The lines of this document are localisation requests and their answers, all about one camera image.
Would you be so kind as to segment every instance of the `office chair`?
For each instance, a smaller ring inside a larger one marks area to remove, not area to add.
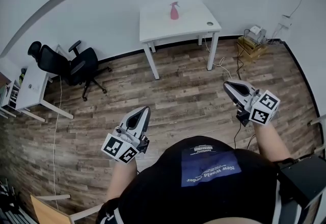
[[[69,48],[68,52],[73,51],[76,55],[76,57],[71,61],[68,61],[64,56],[53,51],[49,46],[42,46],[39,41],[35,41],[31,44],[28,50],[28,55],[35,58],[40,69],[61,76],[69,86],[75,86],[77,84],[81,85],[83,82],[86,82],[82,98],[84,101],[87,101],[85,94],[91,81],[106,94],[106,89],[103,88],[94,77],[105,70],[108,70],[109,72],[112,70],[110,67],[97,70],[98,60],[94,49],[89,47],[79,53],[77,46],[80,43],[81,41],[78,40]]]

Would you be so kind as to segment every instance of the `white table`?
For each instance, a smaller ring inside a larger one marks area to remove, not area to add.
[[[2,100],[4,98],[5,89],[6,89],[6,86],[3,86],[3,87],[0,88],[0,104],[2,103]],[[0,109],[0,116],[8,119],[8,117],[2,112],[2,109]]]
[[[159,79],[157,69],[149,50],[155,53],[154,40],[166,39],[183,35],[198,35],[198,44],[202,44],[203,35],[213,33],[207,70],[211,70],[214,62],[216,47],[218,45],[218,32],[221,26],[202,2],[179,2],[176,6],[179,19],[170,17],[169,4],[145,7],[140,11],[140,42],[143,44],[148,62],[156,79]]]
[[[32,116],[33,118],[39,118],[39,119],[41,119],[42,122],[44,122],[45,120],[43,118],[40,118],[40,117],[32,114],[29,109],[24,108],[22,110],[18,110],[18,109],[16,109],[16,105],[14,105],[14,107],[11,105],[11,102],[16,104],[16,102],[11,99],[12,92],[16,91],[16,93],[19,93],[19,90],[20,90],[20,87],[15,85],[14,81],[12,81],[11,83],[9,83],[8,85],[5,86],[5,93],[3,95],[2,100],[0,101],[0,110],[2,112],[5,112],[6,114],[9,114],[9,115],[11,115],[13,117],[16,117],[15,114],[13,114],[13,113],[9,112],[8,110],[4,109],[4,107],[8,106],[8,107],[18,111],[19,113],[27,114],[29,116]]]
[[[10,105],[10,96],[11,96],[11,92],[13,91],[14,88],[19,90],[19,88],[17,86],[15,86],[14,81],[12,81],[11,83],[9,83],[8,85],[5,86],[4,95],[2,97],[2,100],[0,101],[0,110],[13,116],[13,117],[16,117],[16,115],[14,115],[13,113],[4,109],[5,106],[9,106],[10,108],[15,109],[14,107],[12,107]]]
[[[43,99],[45,87],[48,80],[51,81],[51,79],[49,78],[49,74],[41,70],[37,66],[36,61],[33,61],[28,66],[26,74],[24,76],[24,80],[20,86],[16,101],[16,109],[31,117],[34,117],[39,121],[45,122],[43,118],[23,110],[24,108],[33,105],[42,104],[65,117],[73,119],[73,115],[55,107],[54,105],[50,104],[49,102]]]

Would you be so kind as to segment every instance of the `wooden chair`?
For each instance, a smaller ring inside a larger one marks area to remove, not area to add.
[[[69,199],[70,195],[57,195],[57,196],[40,196],[34,197],[31,195],[32,203],[36,216],[40,224],[74,224],[76,220],[85,218],[95,212],[98,212],[103,204],[97,205],[91,209],[81,211],[76,214],[67,215],[55,208],[47,205],[44,201],[54,201]]]

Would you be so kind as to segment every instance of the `printed logo on shirt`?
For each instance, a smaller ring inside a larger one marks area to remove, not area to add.
[[[182,151],[181,168],[181,187],[196,186],[241,172],[234,151],[218,152],[214,146],[208,145]]]

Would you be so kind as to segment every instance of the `laminate flooring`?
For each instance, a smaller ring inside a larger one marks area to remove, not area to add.
[[[208,54],[204,41],[202,46],[160,49],[153,54],[160,80],[154,79],[144,53],[101,64],[100,68],[109,65],[113,70],[96,78],[107,94],[91,85],[87,102],[81,98],[82,86],[69,87],[62,82],[61,108],[74,119],[59,116],[57,124],[56,192],[71,194],[71,199],[58,201],[60,210],[72,214],[104,202],[114,161],[100,148],[107,133],[136,107],[151,108],[146,134],[150,144],[146,154],[137,156],[140,171],[153,165],[166,148],[187,137],[205,135],[234,146],[239,121],[223,90],[229,75],[217,66],[207,71]],[[219,41],[215,64],[222,57],[223,66],[237,79],[235,40]],[[281,99],[273,124],[293,157],[310,153],[321,144],[318,126],[307,126],[316,117],[307,86],[283,44],[271,46],[256,62],[246,64],[240,74],[243,80]],[[45,100],[59,106],[60,95],[60,80],[56,78],[48,84]],[[40,105],[32,112],[45,118],[45,123],[21,114],[0,119],[0,174],[21,192],[27,210],[35,217],[30,194],[53,194],[57,114]],[[246,148],[253,134],[251,124],[243,127],[236,137],[237,148]],[[258,152],[255,139],[249,149]],[[94,219],[95,215],[78,223],[94,223]]]

